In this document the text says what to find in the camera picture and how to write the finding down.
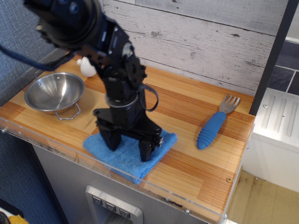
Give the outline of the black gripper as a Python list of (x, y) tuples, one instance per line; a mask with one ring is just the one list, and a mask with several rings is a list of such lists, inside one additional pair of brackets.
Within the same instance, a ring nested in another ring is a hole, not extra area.
[(147, 117), (140, 103), (126, 108), (97, 108), (93, 114), (104, 142), (112, 151), (119, 146), (122, 135), (129, 136), (139, 140), (140, 157), (146, 162), (155, 147), (163, 143), (161, 127)]

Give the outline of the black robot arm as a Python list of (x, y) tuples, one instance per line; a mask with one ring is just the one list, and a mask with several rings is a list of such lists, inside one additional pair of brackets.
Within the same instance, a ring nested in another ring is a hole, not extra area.
[(148, 161), (163, 142), (162, 129), (146, 115), (146, 68), (125, 31), (96, 0), (26, 0), (24, 5), (39, 17), (47, 42), (86, 57), (96, 69), (108, 108), (93, 113), (106, 145), (116, 150), (123, 135), (138, 139), (141, 160)]

